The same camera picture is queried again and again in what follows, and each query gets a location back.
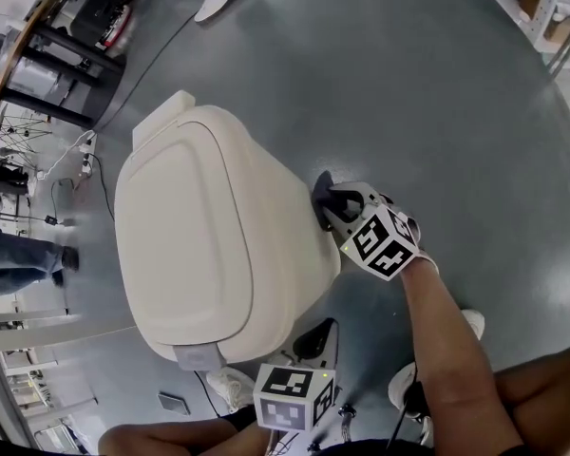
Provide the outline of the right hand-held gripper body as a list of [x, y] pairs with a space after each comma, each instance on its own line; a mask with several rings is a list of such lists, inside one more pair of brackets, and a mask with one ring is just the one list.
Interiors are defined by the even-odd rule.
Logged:
[[356, 222], [332, 225], [342, 240], [340, 251], [353, 263], [390, 281], [420, 255], [417, 234], [412, 229], [414, 221], [387, 195], [362, 181], [333, 187], [358, 190], [365, 199], [364, 203], [347, 201], [348, 207], [359, 213]]

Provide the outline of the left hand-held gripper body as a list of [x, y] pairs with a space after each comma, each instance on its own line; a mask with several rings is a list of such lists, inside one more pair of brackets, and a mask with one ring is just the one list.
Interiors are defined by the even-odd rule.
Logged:
[[260, 366], [254, 387], [257, 423], [272, 430], [309, 432], [333, 405], [339, 325], [317, 357], [296, 357], [293, 345]]

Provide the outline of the dark blue cloth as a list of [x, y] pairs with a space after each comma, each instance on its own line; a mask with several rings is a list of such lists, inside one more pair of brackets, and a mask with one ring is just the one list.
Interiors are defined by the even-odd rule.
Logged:
[[347, 209], [347, 201], [338, 198], [331, 190], [334, 186], [330, 171], [324, 171], [317, 178], [311, 193], [311, 203], [319, 226], [322, 230], [330, 232], [333, 226], [325, 214], [325, 210], [338, 215]]

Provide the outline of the beige plastic trash bin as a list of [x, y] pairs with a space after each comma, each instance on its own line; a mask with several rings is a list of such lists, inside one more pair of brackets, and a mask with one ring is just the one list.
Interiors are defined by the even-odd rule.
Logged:
[[186, 371], [274, 352], [341, 270], [308, 185], [185, 91], [133, 129], [114, 214], [136, 326]]

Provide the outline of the person's right forearm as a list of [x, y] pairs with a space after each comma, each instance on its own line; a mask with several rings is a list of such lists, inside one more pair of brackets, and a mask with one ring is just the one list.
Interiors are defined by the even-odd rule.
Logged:
[[416, 258], [401, 278], [436, 455], [500, 456], [521, 446], [485, 352], [434, 265]]

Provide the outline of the person's left white shoe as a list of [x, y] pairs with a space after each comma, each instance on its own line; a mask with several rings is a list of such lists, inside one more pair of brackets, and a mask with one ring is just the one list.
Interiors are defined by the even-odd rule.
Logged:
[[208, 385], [224, 400], [229, 412], [235, 413], [254, 404], [255, 381], [240, 370], [224, 367], [207, 372]]

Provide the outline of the black office chair base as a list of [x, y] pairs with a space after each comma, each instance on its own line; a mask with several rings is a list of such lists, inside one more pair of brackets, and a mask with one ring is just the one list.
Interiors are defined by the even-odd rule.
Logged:
[[344, 444], [352, 441], [351, 425], [356, 417], [356, 410], [351, 404], [344, 404], [338, 411], [341, 418], [341, 439]]

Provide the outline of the person's right white shoe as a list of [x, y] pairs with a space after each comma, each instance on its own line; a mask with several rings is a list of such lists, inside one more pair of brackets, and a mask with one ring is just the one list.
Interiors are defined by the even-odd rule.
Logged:
[[[476, 310], [462, 310], [467, 323], [481, 340], [485, 331], [485, 317]], [[388, 385], [389, 400], [397, 409], [404, 409], [404, 415], [413, 420], [423, 421], [428, 417], [428, 406], [424, 398], [422, 384], [418, 380], [417, 366], [411, 362], [400, 369]]]

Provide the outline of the person's left leg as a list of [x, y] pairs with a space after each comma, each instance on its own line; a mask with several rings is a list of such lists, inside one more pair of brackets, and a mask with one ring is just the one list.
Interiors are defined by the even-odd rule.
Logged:
[[243, 430], [225, 418], [190, 423], [121, 425], [99, 440], [101, 456], [264, 456], [271, 431]]

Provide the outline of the person's leg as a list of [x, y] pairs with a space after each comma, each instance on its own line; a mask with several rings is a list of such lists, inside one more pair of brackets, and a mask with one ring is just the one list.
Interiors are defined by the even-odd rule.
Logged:
[[570, 456], [570, 348], [495, 374], [522, 441], [538, 456]]
[[264, 456], [271, 431], [243, 430], [225, 418], [190, 423], [121, 425], [99, 440], [101, 456]]

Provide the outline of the dark smartphone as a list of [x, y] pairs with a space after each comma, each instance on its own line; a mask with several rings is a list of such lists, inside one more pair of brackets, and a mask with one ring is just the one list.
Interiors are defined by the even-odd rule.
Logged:
[[165, 392], [158, 393], [158, 399], [163, 409], [177, 413], [183, 417], [191, 415], [191, 411], [186, 401], [179, 397]]

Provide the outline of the person's right leg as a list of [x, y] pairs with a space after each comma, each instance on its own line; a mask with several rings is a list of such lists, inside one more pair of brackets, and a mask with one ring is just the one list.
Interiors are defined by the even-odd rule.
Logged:
[[495, 374], [522, 441], [538, 456], [570, 456], [570, 348]]

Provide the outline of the white slanted board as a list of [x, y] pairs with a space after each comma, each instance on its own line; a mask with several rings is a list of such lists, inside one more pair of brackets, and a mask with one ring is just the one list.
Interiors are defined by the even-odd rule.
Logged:
[[80, 316], [69, 314], [67, 309], [0, 313], [0, 323], [48, 319], [62, 319], [63, 322], [30, 329], [0, 331], [0, 352], [68, 343], [136, 327], [130, 313], [119, 313], [112, 316]]

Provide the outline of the white power strip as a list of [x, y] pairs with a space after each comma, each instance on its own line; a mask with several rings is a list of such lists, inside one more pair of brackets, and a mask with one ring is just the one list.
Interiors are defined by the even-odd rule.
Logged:
[[90, 177], [93, 174], [93, 161], [96, 149], [97, 134], [89, 130], [78, 145], [78, 149], [83, 156], [81, 175]]

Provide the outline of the wooden table with black legs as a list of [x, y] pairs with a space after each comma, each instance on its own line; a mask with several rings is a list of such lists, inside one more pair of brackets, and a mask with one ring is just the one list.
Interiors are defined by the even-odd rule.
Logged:
[[107, 49], [69, 34], [78, 7], [74, 0], [36, 0], [23, 20], [0, 14], [0, 111], [3, 103], [18, 105], [84, 129], [103, 116], [126, 65], [123, 54], [107, 52], [131, 7]]

